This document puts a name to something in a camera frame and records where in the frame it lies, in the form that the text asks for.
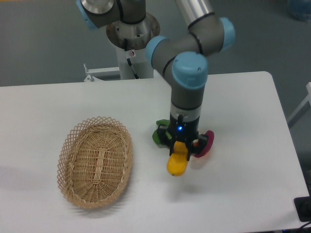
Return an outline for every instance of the light blue joint cap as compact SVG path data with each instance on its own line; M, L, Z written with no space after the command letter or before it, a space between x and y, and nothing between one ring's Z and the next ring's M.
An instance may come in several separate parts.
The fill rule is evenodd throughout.
M83 7L82 7L82 4L80 2L80 0L77 0L76 1L76 4L83 16L83 19L84 21L86 22L87 24L87 27L90 29L90 30L94 30L94 29L98 29L98 27L95 26L95 24L90 20L90 18L87 16L86 12L84 11Z
M207 81L207 59L195 52L182 52L173 63L173 77L184 88L197 90Z
M156 47L158 46L158 44L161 43L161 41L163 41L163 40L168 40L168 38L166 38L165 36L162 36L162 35L155 36L154 38L152 38L148 42L148 44L146 46L145 55L146 55L146 58L151 65L152 65L152 56L154 54L154 51L155 51Z
M229 48L235 42L235 30L233 23L226 17L220 18L224 26L224 43L221 50Z

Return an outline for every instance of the white table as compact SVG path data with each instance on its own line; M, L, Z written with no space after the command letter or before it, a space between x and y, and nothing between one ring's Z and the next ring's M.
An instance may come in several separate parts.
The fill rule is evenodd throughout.
M213 130L209 158L185 174L166 171L168 149L152 140L169 117L170 87L148 80L0 88L1 233L241 233L297 228L293 199L308 191L269 73L210 75L199 128ZM134 145L126 192L109 208L84 211L57 188L67 134L110 116Z

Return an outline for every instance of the gray floor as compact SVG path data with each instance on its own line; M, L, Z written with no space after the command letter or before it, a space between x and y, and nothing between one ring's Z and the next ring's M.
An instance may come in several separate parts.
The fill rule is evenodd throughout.
M270 72L287 117L311 82L311 23L293 19L286 0L211 2L235 24L237 42L209 58L209 73ZM147 11L161 34L176 39L187 32L173 0L147 0ZM89 31L74 0L0 3L0 86L81 82L83 63L117 66L105 29ZM311 169L310 132L311 110L291 130L303 170Z

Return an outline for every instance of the yellow object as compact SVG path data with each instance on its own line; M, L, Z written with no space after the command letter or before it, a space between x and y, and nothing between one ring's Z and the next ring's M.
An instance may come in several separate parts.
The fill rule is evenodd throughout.
M188 165L187 157L188 149L186 144L176 141L173 153L167 162L167 171L173 176L181 176L184 174Z

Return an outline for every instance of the wicker basket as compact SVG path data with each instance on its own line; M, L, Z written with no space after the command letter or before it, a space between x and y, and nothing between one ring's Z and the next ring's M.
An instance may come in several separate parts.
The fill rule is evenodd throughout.
M85 120L65 140L58 163L58 187L74 205L104 206L125 188L132 153L130 134L119 121L110 117Z

